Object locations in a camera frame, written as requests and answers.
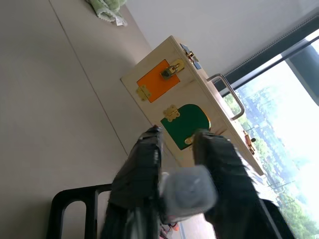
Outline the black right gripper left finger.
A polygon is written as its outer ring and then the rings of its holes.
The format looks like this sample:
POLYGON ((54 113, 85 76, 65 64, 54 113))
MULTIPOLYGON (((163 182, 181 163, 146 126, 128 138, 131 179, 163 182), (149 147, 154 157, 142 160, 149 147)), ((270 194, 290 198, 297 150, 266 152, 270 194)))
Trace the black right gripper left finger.
POLYGON ((160 237, 161 153, 162 131, 152 126, 139 136, 112 182, 102 239, 160 237))

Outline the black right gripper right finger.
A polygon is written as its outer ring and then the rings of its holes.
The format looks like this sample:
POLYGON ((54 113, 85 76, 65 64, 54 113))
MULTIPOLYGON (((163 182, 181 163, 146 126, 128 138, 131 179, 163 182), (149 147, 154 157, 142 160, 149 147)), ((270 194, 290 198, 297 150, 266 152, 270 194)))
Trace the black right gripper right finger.
POLYGON ((279 208, 258 196, 233 144, 220 135, 198 131, 194 162, 205 166, 217 189, 216 204, 204 217, 218 239, 293 239, 279 208))

